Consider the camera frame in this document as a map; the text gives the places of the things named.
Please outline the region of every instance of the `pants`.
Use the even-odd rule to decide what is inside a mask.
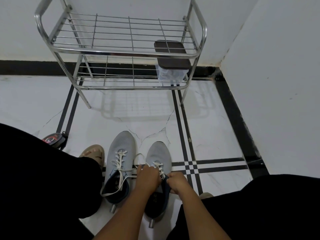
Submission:
[[[78,219],[100,207],[98,163],[7,125],[0,131],[1,235],[92,239]],[[306,239],[318,233],[319,189],[318,178],[268,175],[203,203],[232,239]],[[189,239],[183,206],[167,239]]]

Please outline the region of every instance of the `gray sneaker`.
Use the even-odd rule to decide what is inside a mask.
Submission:
[[[110,145],[106,159],[106,176],[101,196],[113,204],[114,213],[116,204],[127,197],[130,190],[136,143],[128,131],[119,133]]]
[[[161,216],[168,204],[170,186],[167,184],[168,176],[171,172],[172,162],[170,152],[162,141],[156,141],[150,147],[146,156],[146,163],[159,169],[162,179],[158,189],[150,196],[144,210],[147,217],[150,218],[149,227],[153,228],[154,219]]]

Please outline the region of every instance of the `floor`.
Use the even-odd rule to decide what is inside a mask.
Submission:
[[[64,151],[71,155],[79,156],[92,144],[108,151],[118,133],[130,131],[137,152],[145,156],[155,141],[163,141],[171,154],[172,170],[183,172],[198,194],[238,191],[252,180],[212,81],[192,81],[184,107],[179,106],[179,91],[84,91],[91,109],[66,77],[0,76],[0,84],[0,123],[41,139],[69,131]],[[181,203],[171,194],[164,218],[154,229],[143,218],[139,239],[166,238]],[[98,212],[82,219],[93,234],[112,217],[110,207],[103,200]]]

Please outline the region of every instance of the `brown lid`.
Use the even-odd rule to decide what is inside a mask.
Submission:
[[[167,52],[167,53],[182,53],[186,54],[186,50],[181,42],[178,41],[165,41],[157,40],[154,43],[154,49],[156,52]],[[163,69],[173,70],[189,70],[191,63],[189,59],[174,59],[174,58],[157,58],[158,64]]]

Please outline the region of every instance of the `wall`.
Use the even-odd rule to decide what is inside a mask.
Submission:
[[[320,0],[259,0],[221,69],[272,174],[320,177]]]
[[[258,0],[196,0],[208,24],[208,38],[199,64],[219,66],[242,24]],[[0,60],[54,60],[42,41],[34,21],[40,0],[0,0]],[[81,13],[114,16],[182,19],[190,0],[70,0]],[[59,0],[53,0],[43,17],[50,32],[62,13]],[[194,24],[195,32],[200,26]],[[75,56],[64,56],[76,61]]]

